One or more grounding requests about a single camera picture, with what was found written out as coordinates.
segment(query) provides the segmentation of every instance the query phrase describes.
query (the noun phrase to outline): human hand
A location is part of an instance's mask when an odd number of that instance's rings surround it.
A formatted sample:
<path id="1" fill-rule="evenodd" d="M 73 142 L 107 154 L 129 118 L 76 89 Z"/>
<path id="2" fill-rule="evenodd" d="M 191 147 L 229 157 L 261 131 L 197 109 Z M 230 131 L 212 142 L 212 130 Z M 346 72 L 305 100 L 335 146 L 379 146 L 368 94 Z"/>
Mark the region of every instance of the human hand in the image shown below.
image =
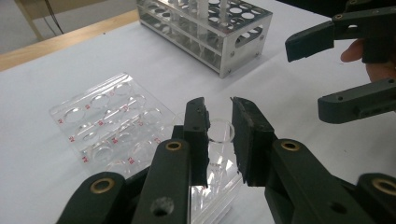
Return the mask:
<path id="1" fill-rule="evenodd" d="M 364 39 L 355 40 L 349 48 L 341 54 L 341 61 L 350 63 L 361 59 L 363 55 Z M 366 71 L 372 82 L 383 78 L 396 78 L 396 44 L 393 45 L 393 51 L 387 63 L 367 63 Z"/>

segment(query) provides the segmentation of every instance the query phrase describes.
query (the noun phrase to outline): wooden table edge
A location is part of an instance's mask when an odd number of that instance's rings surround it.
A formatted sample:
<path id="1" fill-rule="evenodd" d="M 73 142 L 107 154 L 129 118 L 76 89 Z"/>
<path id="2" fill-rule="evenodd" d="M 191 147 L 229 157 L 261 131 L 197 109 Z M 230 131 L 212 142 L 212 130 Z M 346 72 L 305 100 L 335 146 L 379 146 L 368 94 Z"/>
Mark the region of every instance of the wooden table edge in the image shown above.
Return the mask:
<path id="1" fill-rule="evenodd" d="M 137 10 L 0 55 L 0 72 L 138 21 Z"/>

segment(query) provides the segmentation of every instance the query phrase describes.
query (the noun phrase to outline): metal test tube rack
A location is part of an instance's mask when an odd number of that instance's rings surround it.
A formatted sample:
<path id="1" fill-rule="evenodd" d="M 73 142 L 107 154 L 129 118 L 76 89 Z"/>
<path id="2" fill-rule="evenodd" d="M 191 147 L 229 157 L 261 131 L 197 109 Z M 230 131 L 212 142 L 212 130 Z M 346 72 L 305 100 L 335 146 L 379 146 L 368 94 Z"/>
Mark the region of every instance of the metal test tube rack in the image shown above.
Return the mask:
<path id="1" fill-rule="evenodd" d="M 262 54 L 272 12 L 240 0 L 137 0 L 140 21 L 219 73 Z"/>

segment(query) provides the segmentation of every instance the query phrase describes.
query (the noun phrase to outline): white tabletop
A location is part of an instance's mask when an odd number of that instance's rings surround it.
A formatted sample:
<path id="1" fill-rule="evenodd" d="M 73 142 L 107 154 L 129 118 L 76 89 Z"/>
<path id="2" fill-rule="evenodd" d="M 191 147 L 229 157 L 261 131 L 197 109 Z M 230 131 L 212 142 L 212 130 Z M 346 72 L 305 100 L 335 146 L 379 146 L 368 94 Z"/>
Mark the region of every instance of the white tabletop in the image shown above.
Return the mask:
<path id="1" fill-rule="evenodd" d="M 396 115 L 346 124 L 318 119 L 317 99 L 369 82 L 361 62 L 342 63 L 351 41 L 293 63 L 286 39 L 327 18 L 274 0 L 262 56 L 225 79 L 135 22 L 0 74 L 0 223 L 54 223 L 88 175 L 49 109 L 126 72 L 170 110 L 204 96 L 211 118 L 231 119 L 230 97 L 256 103 L 279 138 L 304 143 L 333 174 L 356 183 L 364 173 L 396 176 Z M 273 223 L 264 188 L 243 186 L 221 223 Z"/>

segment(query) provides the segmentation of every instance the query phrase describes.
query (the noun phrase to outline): clear plastic tray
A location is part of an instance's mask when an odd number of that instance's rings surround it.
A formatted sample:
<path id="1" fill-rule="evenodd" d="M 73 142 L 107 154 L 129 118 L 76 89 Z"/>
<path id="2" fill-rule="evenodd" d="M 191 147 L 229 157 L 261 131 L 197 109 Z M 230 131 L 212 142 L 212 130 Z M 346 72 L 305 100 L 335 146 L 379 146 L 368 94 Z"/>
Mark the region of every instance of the clear plastic tray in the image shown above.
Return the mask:
<path id="1" fill-rule="evenodd" d="M 103 171 L 128 178 L 150 166 L 157 146 L 169 139 L 184 113 L 175 116 L 127 74 L 119 74 L 49 113 L 91 175 Z M 233 126 L 211 120 L 208 188 L 191 188 L 191 223 L 218 223 L 242 184 L 233 151 Z"/>
<path id="2" fill-rule="evenodd" d="M 126 178 L 148 167 L 175 116 L 132 77 L 119 74 L 50 111 L 91 174 Z"/>

